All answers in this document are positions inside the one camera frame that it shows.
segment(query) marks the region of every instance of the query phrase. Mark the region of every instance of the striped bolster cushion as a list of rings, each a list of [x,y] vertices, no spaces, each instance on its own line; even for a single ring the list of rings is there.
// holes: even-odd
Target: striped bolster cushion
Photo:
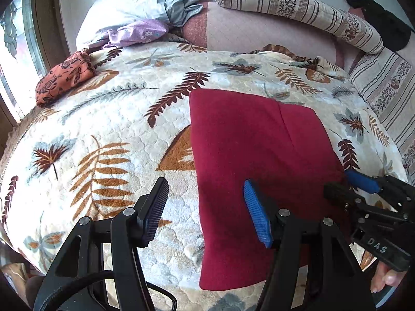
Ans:
[[[382,38],[369,23],[356,15],[316,0],[215,0],[222,7],[284,16],[325,30],[363,50],[377,54]]]
[[[387,130],[368,123],[380,142],[387,136],[398,146],[408,179],[415,185],[415,68],[384,48],[364,55],[350,74],[350,82],[378,115]]]

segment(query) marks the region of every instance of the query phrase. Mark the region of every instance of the silver bolt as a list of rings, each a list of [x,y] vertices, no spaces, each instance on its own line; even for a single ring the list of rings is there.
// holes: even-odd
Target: silver bolt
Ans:
[[[125,216],[130,216],[130,215],[132,215],[132,214],[135,213],[135,209],[134,208],[131,208],[131,207],[128,207],[128,208],[124,209],[124,211],[122,213]]]
[[[90,218],[88,216],[84,216],[84,217],[80,218],[79,224],[80,225],[86,225],[86,224],[89,223],[89,221],[90,221]]]
[[[278,211],[278,214],[280,214],[280,216],[287,217],[287,216],[290,216],[290,211],[288,209],[281,208]]]
[[[324,219],[323,219],[323,223],[325,224],[325,225],[328,225],[328,226],[330,226],[330,225],[333,225],[333,220],[331,219],[331,218],[329,218],[329,217],[325,217]]]

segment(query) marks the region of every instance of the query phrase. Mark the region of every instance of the orange cloth with black flowers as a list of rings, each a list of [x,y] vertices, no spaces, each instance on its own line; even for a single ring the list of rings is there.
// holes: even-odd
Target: orange cloth with black flowers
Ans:
[[[66,91],[77,87],[96,75],[86,52],[77,51],[65,62],[54,66],[36,86],[36,104],[44,106],[58,99]]]

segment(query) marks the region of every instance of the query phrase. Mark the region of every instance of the quilted blanket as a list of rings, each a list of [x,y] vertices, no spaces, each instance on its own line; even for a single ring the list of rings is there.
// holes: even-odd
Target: quilted blanket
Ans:
[[[169,199],[154,241],[139,250],[146,279],[172,292],[180,310],[254,307],[263,282],[227,292],[199,287],[204,239],[188,97],[197,88],[310,107],[345,169],[406,180],[399,151],[375,113],[346,78],[327,76],[324,67],[290,66],[271,52],[240,55],[162,42],[99,51],[92,62],[98,75],[52,107],[34,109],[0,163],[2,238],[44,273],[80,217],[112,217],[164,176]],[[368,201],[382,204],[377,195]],[[111,267],[109,247],[105,263]],[[295,305],[306,270],[299,276]],[[113,284],[107,287],[116,304]],[[154,303],[170,308],[159,294]]]

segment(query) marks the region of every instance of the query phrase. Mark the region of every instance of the purple cloth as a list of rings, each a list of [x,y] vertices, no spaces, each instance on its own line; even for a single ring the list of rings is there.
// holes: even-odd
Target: purple cloth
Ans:
[[[167,32],[169,32],[169,26],[165,23],[152,19],[143,19],[120,27],[117,30],[108,30],[100,37],[97,44],[102,45],[103,40],[105,42],[109,40],[108,44],[105,44],[103,48],[114,46],[127,47],[134,43],[155,41]]]

